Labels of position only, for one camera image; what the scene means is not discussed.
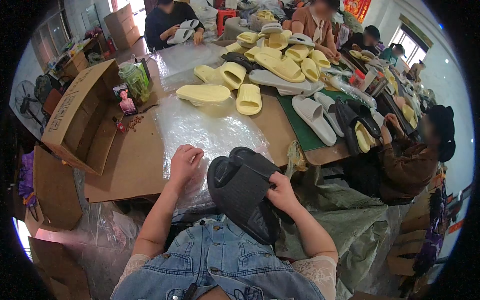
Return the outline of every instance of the cardboard carton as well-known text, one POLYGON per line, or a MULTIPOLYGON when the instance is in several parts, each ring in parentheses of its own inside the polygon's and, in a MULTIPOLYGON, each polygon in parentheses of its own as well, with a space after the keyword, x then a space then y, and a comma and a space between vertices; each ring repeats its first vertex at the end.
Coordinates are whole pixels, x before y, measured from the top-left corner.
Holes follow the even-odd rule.
POLYGON ((42 136, 71 166, 102 175, 117 127, 122 120, 112 88, 121 84, 118 64, 108 60, 78 74, 53 112, 42 136))

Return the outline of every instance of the plastic bag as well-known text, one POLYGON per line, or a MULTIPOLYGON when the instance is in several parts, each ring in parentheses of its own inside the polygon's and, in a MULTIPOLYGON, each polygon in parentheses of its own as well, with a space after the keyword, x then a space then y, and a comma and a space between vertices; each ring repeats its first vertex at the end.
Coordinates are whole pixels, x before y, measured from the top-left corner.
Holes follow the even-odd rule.
POLYGON ((217 105, 196 107, 173 94, 160 99, 159 104, 153 115, 165 147, 164 178, 170 177, 170 161, 180 145, 204 150, 198 172, 177 202, 178 209, 214 205, 206 172, 214 158, 228 156, 233 148, 248 147, 272 160, 263 133, 248 116, 237 112, 233 96, 217 105))

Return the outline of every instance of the worker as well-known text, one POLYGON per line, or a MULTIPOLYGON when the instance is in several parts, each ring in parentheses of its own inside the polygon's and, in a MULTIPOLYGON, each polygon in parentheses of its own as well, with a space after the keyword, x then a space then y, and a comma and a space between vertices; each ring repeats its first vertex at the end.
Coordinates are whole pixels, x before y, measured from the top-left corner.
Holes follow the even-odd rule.
POLYGON ((179 195, 203 156, 192 145, 178 147, 170 179, 145 219, 111 299, 334 300, 335 244, 299 203, 289 178, 278 172, 270 177, 274 188, 266 197, 295 221, 310 259, 281 261, 271 246, 259 244, 225 217, 199 220, 164 251, 179 195))
MULTIPOLYGON (((198 18, 188 3, 173 0, 157 0, 157 7, 145 19, 147 45, 155 48, 155 50, 173 46, 167 44, 167 40, 171 36, 175 36, 182 22, 189 20, 198 20, 198 18)), ((198 45, 203 41, 204 31, 205 27, 199 22, 193 34, 194 45, 198 45)))
POLYGON ((377 27, 370 25, 365 28, 363 33, 354 33, 342 47, 356 51, 368 50, 374 55, 378 55, 378 50, 375 48, 375 45, 379 42, 380 31, 377 27))
POLYGON ((292 33, 302 33, 312 39, 315 49, 329 60, 340 60, 332 33, 332 16, 338 10, 340 0, 315 0, 312 5, 297 8, 292 16, 292 33))
POLYGON ((407 73, 407 79, 415 83, 421 82, 420 72, 425 70, 427 66, 420 60, 419 63, 414 63, 407 73))
POLYGON ((344 162, 344 177, 348 185, 388 205, 408 204, 423 191, 434 176, 438 162, 450 160, 455 153, 453 110, 443 105, 433 106, 419 121, 421 143, 411 141, 403 132, 396 115, 387 114, 381 127, 383 150, 372 153, 357 164, 344 162), (397 155, 386 127, 390 123, 397 136, 397 155))
POLYGON ((379 56, 379 58, 389 61, 394 67, 396 67, 396 63, 398 58, 401 56, 405 56, 405 49, 401 44, 394 44, 392 43, 389 48, 385 49, 379 56))

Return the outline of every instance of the smartphone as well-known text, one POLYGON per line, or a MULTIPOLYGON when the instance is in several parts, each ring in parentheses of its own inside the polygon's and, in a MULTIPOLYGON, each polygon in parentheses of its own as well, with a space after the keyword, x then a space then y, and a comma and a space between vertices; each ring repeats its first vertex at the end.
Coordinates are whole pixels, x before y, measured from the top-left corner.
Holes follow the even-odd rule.
POLYGON ((125 116, 136 115, 138 113, 137 106, 135 106, 133 96, 127 84, 115 86, 113 92, 125 116))

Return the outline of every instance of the denim vest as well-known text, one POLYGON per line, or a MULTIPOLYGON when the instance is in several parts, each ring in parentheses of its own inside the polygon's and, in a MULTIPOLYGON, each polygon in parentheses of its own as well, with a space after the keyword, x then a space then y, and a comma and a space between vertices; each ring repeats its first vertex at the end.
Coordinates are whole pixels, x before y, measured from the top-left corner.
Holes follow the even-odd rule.
POLYGON ((198 285, 193 299, 219 285, 235 300, 324 300, 311 280, 228 219, 182 231, 166 253, 127 276, 111 298, 181 300, 193 282, 198 285))

